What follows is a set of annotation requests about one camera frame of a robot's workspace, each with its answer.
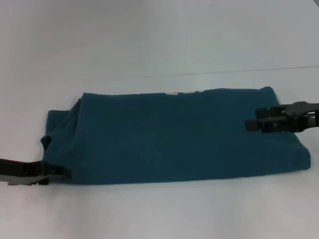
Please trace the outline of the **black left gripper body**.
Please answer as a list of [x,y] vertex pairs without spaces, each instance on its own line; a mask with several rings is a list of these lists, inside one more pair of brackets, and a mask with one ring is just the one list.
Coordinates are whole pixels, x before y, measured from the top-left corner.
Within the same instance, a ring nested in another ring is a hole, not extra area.
[[1,159],[0,181],[8,184],[21,184],[23,177],[23,162]]

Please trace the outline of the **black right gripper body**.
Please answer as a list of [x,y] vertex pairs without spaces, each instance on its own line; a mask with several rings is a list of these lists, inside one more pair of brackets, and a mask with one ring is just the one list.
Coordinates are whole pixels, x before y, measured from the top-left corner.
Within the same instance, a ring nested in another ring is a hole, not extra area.
[[319,126],[319,104],[296,102],[284,109],[290,132],[302,132]]

